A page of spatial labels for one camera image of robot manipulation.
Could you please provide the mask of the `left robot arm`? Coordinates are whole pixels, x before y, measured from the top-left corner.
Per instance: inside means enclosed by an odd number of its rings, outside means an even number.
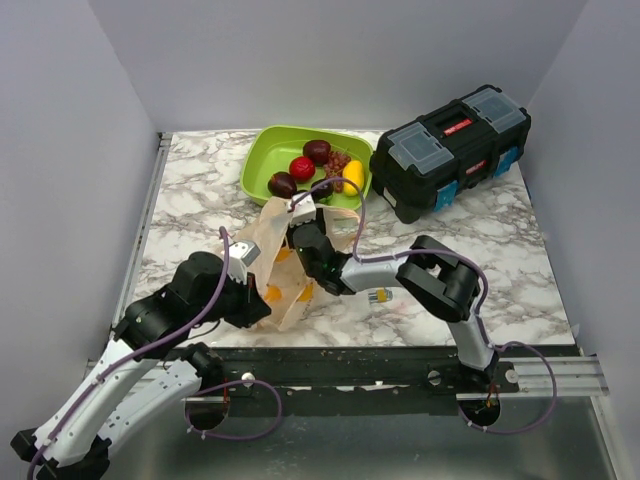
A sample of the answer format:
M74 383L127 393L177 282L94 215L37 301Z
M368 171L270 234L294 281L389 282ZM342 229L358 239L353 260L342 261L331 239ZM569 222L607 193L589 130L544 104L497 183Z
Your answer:
M28 478L99 479L154 416L196 392L214 393L226 376L221 358L203 343L188 346L141 390L133 388L201 323L226 320L243 328L270 314L248 270L259 253L245 241L223 256L195 252L170 283L132 303L74 394L43 425L12 439L30 464Z

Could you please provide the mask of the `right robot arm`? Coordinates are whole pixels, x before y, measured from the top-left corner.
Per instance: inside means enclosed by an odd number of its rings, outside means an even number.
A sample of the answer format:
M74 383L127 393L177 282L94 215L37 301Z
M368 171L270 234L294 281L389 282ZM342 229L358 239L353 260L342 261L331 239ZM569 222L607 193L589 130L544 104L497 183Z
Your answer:
M427 312L448 324L458 349L462 384L480 392L494 383L498 355L479 316L488 279L471 260L426 235L407 251L360 258L337 250L314 222L291 227L287 240L306 275L331 295L404 288Z

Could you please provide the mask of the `red fake pomegranate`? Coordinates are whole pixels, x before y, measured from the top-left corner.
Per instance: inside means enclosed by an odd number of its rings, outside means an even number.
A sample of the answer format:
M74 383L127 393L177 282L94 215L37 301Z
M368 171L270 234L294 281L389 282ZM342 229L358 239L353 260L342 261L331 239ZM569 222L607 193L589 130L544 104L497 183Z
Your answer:
M289 174L297 183L305 183L314 177L316 167L313 161L305 156L299 156L289 164Z

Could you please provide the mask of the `red fake grapes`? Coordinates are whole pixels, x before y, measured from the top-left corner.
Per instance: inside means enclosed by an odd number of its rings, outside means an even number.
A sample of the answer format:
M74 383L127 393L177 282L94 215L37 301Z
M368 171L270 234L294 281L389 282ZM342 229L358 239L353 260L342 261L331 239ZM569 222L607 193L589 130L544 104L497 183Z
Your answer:
M332 150L324 165L325 178L342 178L344 168L351 162L351 156L345 151Z

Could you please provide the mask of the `yellow fake mango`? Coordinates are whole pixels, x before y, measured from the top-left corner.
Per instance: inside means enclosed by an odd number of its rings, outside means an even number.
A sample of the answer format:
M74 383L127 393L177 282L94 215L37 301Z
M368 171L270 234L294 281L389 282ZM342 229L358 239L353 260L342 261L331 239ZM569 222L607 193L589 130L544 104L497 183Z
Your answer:
M359 160L351 160L342 171L343 193L348 197L359 195L364 185L364 167Z

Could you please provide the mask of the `dark brown fake pepper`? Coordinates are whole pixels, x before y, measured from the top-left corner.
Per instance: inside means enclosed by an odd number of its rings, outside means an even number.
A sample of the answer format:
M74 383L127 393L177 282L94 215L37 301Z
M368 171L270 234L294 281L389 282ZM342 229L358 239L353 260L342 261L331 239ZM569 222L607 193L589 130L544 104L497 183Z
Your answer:
M283 171L276 172L270 177L267 188L273 196L285 199L291 199L298 192L294 178Z

